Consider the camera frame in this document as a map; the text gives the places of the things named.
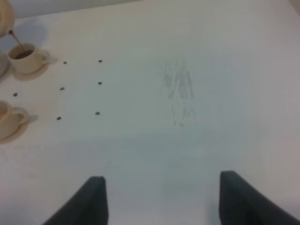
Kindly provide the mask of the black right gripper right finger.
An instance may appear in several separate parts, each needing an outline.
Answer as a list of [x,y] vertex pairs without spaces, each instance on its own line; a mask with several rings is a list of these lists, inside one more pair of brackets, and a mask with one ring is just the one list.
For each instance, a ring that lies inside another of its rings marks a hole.
[[298,225],[300,223],[235,171],[220,173],[219,218],[222,225]]

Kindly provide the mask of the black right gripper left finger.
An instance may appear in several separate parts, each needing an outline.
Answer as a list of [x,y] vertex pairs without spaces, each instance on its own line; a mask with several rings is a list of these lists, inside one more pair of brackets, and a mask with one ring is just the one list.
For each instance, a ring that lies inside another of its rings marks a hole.
[[90,177],[45,225],[107,225],[109,220],[106,180]]

